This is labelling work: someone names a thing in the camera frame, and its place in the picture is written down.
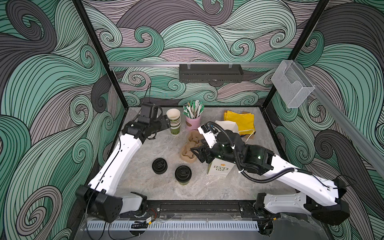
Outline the green paper coffee cup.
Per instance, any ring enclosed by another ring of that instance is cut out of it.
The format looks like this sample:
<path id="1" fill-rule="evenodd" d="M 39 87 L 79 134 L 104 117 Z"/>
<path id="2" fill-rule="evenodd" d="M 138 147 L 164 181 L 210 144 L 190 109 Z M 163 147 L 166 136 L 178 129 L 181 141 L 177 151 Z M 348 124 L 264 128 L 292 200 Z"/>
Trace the green paper coffee cup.
<path id="1" fill-rule="evenodd" d="M 182 185 L 182 186 L 186 186 L 190 181 L 178 181 L 177 182 Z"/>

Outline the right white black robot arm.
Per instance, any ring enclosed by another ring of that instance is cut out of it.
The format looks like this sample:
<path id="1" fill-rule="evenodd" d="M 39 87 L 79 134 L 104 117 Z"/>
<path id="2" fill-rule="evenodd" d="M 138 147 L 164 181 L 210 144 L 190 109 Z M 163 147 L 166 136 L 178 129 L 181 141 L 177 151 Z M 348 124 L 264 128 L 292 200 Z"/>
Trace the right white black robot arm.
<path id="1" fill-rule="evenodd" d="M 259 193 L 254 209 L 265 218 L 280 213 L 305 214 L 324 224 L 338 226 L 350 217 L 349 204 L 342 199 L 347 192 L 343 180 L 318 177 L 271 150 L 246 144 L 239 134 L 215 122 L 207 122 L 198 127 L 198 131 L 204 137 L 203 144 L 191 151 L 200 162 L 230 162 L 236 165 L 239 174 L 253 183 L 279 181 L 296 190 L 286 195 Z"/>

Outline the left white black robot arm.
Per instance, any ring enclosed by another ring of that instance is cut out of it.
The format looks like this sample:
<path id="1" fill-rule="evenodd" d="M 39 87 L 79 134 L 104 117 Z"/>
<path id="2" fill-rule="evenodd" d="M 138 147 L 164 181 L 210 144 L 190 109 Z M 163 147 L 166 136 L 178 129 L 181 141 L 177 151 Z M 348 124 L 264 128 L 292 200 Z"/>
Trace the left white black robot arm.
<path id="1" fill-rule="evenodd" d="M 117 186 L 145 140 L 153 140 L 158 132 L 170 126 L 170 120 L 161 107 L 153 103 L 142 104 L 138 115 L 122 129 L 117 145 L 102 169 L 87 185 L 81 185 L 76 190 L 86 217 L 91 215 L 112 223 L 127 212 L 145 212 L 146 196 L 131 192 L 125 197 L 117 197 Z"/>

